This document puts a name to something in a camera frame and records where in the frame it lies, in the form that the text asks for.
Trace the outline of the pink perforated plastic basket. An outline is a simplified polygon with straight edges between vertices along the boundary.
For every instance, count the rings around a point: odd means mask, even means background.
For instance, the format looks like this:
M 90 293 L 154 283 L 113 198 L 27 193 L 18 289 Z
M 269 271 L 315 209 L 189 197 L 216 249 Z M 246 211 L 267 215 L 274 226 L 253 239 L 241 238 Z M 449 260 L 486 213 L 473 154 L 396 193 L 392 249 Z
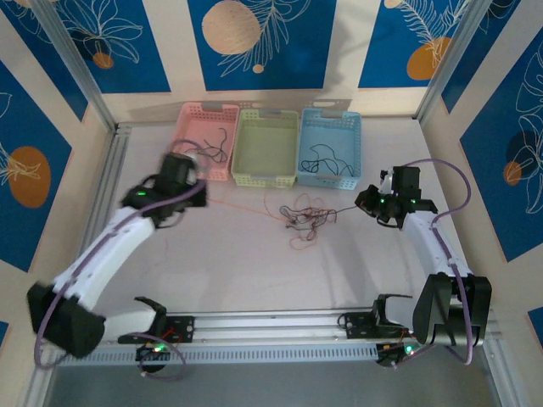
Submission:
M 173 141 L 191 140 L 177 144 L 176 153 L 195 151 L 210 158 L 210 181 L 228 181 L 232 151 L 237 135 L 240 108 L 234 104 L 187 102 L 182 105 Z

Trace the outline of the blue perforated plastic basket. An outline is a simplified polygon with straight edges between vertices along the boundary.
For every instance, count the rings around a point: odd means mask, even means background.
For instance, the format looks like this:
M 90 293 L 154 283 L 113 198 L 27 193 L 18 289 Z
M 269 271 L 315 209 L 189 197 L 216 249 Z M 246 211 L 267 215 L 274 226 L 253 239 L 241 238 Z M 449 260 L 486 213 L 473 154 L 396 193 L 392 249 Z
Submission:
M 299 132 L 297 182 L 354 190 L 362 173 L 361 115 L 307 108 Z

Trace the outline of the green perforated plastic basket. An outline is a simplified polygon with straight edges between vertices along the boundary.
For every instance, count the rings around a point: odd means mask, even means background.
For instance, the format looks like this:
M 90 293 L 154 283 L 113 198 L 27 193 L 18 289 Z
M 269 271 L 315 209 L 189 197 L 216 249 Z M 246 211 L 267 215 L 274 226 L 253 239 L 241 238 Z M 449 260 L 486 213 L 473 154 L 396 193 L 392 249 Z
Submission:
M 290 188 L 298 168 L 299 114 L 293 110 L 242 109 L 231 174 L 239 187 Z

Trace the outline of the black controller board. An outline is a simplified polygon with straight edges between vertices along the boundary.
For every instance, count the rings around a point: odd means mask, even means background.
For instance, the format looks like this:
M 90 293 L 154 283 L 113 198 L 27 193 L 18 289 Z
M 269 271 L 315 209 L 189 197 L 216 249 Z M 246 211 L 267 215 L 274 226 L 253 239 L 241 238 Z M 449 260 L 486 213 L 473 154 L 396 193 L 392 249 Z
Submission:
M 136 349 L 136 362 L 143 376 L 154 374 L 165 368 L 165 365 L 154 365 L 155 361 L 163 361 L 170 353 L 162 343 L 147 343 Z
M 382 367 L 395 368 L 413 356 L 416 349 L 415 343 L 378 343 L 377 363 Z

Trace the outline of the blue poster with beige circle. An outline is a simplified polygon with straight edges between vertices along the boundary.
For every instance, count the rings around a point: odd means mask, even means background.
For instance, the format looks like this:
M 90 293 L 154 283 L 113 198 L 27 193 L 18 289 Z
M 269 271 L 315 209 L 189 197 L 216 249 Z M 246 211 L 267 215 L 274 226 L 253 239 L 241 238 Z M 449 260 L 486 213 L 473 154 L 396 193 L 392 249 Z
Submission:
M 209 92 L 321 89 L 337 0 L 188 0 Z

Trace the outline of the aluminium side rail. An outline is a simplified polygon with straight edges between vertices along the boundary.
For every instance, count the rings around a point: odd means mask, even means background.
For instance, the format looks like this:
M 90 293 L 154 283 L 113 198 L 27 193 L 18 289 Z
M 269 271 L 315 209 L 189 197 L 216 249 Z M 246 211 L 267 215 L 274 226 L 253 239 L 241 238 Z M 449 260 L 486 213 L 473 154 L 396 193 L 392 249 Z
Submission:
M 115 191 L 124 164 L 130 134 L 131 130 L 127 126 L 119 127 L 104 150 L 102 162 L 98 167 L 98 176 L 92 190 L 87 223 L 84 227 L 78 254 L 83 254 L 86 251 L 108 223 L 110 212 L 115 206 Z

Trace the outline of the blue floral wall poster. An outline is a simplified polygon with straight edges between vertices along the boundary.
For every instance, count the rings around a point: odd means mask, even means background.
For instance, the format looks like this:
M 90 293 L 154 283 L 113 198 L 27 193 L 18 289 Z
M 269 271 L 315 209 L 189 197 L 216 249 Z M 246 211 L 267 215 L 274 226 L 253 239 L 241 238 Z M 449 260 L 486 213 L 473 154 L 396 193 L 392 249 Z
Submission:
M 0 9 L 57 87 L 74 115 L 82 122 L 88 101 L 31 10 L 28 0 L 0 0 Z
M 53 0 L 103 93 L 171 90 L 143 0 Z
M 461 138 L 506 260 L 543 243 L 543 36 L 536 37 Z
M 381 0 L 359 88 L 427 86 L 471 0 Z
M 520 0 L 492 0 L 441 93 L 448 114 L 455 108 Z
M 28 271 L 71 145 L 0 62 L 0 260 Z

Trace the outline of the aluminium frame post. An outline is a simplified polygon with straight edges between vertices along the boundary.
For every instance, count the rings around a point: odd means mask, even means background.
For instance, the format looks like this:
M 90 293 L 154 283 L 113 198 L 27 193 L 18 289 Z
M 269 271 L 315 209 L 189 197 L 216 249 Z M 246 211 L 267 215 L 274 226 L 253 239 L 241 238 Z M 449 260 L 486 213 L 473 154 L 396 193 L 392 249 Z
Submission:
M 96 81 L 53 5 L 48 0 L 29 0 L 29 4 L 32 12 L 86 100 L 94 107 L 98 118 L 104 124 L 105 128 L 110 133 L 115 133 L 117 128 L 116 120 L 111 114 Z
M 445 89 L 454 69 L 457 67 L 467 45 L 473 38 L 492 0 L 470 0 L 466 13 L 457 26 L 456 32 L 451 38 L 450 44 L 437 67 L 434 77 L 428 84 L 423 99 L 413 116 L 420 125 L 429 118 L 432 109 L 441 99 L 441 93 Z

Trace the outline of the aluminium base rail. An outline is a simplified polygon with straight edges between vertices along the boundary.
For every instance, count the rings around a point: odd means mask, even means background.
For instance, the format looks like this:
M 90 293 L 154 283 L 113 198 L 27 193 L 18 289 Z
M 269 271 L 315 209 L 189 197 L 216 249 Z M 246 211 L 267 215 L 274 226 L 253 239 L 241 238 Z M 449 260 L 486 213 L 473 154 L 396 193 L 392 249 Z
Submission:
M 328 309 L 284 312 L 200 313 L 198 315 L 167 313 L 173 317 L 193 317 L 193 340 L 190 343 L 240 341 L 302 341 L 355 339 L 370 342 L 390 342 L 398 337 L 347 338 L 339 317 L 360 309 Z

